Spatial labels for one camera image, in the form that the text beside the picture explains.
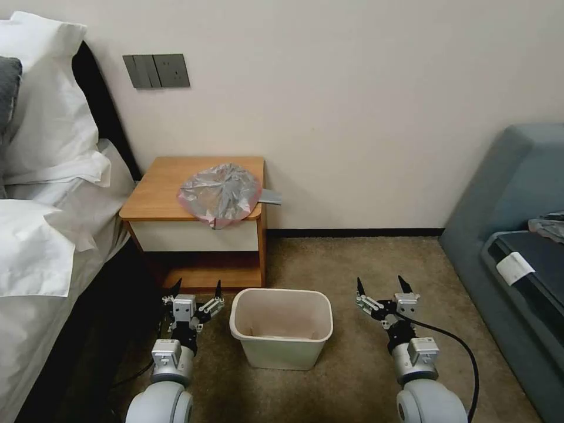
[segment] wooden nightstand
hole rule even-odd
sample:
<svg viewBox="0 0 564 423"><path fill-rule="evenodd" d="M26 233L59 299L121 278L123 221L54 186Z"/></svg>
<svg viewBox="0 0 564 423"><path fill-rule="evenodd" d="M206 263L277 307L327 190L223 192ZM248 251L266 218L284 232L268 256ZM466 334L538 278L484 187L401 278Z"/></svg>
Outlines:
<svg viewBox="0 0 564 423"><path fill-rule="evenodd" d="M157 157L119 212L137 246L158 269L164 287L182 278L182 290L264 287L266 219L259 203L239 223L213 230L176 199L190 176L237 163L264 184L262 157Z"/></svg>

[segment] plastic bag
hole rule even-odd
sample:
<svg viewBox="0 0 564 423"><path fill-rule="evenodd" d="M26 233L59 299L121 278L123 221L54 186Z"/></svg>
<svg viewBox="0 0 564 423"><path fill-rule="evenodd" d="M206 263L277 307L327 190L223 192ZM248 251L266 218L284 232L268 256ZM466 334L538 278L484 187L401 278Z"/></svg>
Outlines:
<svg viewBox="0 0 564 423"><path fill-rule="evenodd" d="M529 220L529 231L564 244L564 211L549 213Z"/></svg>
<svg viewBox="0 0 564 423"><path fill-rule="evenodd" d="M212 229L245 219L257 205L260 182L247 169L226 163L196 173L180 187L178 201Z"/></svg>

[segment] gray pillow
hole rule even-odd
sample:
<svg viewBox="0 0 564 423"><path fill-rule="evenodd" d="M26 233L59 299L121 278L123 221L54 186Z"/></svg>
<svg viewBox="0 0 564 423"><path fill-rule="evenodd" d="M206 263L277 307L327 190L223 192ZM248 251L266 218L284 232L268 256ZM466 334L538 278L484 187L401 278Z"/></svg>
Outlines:
<svg viewBox="0 0 564 423"><path fill-rule="evenodd" d="M22 62L0 56L0 199L6 198L4 181L4 151L9 142L8 124L12 120L22 77Z"/></svg>

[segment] light switch panel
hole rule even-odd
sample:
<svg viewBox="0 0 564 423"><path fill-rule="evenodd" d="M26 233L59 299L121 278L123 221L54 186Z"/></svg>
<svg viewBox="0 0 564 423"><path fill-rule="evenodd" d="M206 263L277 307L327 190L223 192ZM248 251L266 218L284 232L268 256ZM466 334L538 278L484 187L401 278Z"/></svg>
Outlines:
<svg viewBox="0 0 564 423"><path fill-rule="evenodd" d="M184 55L126 55L125 67L133 87L184 88L190 86Z"/></svg>
<svg viewBox="0 0 564 423"><path fill-rule="evenodd" d="M163 88L184 88L190 86L184 55L153 55L160 84Z"/></svg>

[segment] trash can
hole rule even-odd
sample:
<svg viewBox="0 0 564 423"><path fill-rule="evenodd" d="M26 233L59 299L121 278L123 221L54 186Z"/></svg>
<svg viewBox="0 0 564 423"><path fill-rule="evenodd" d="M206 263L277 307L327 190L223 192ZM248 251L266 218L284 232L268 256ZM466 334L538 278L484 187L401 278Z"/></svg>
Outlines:
<svg viewBox="0 0 564 423"><path fill-rule="evenodd" d="M309 370L333 333L333 314L320 292L250 288L233 300L229 326L250 365Z"/></svg>

